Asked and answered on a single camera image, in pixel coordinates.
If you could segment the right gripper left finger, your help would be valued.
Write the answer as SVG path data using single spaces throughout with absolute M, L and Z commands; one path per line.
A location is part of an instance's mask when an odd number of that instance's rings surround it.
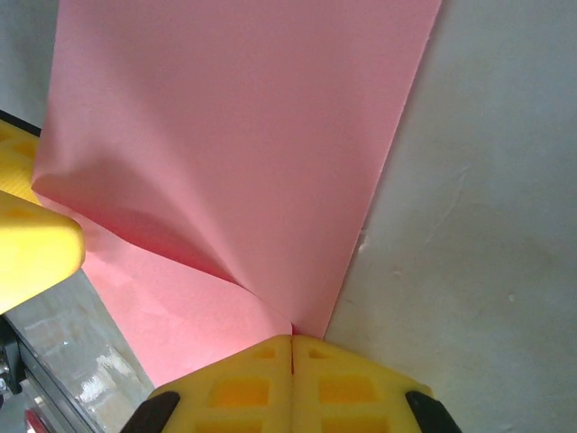
M 157 388 L 127 432 L 290 432 L 291 336 L 275 336 Z

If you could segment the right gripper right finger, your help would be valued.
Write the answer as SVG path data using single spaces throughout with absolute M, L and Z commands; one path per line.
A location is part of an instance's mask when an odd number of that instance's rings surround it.
M 423 383 L 336 345 L 292 338 L 294 432 L 459 432 Z

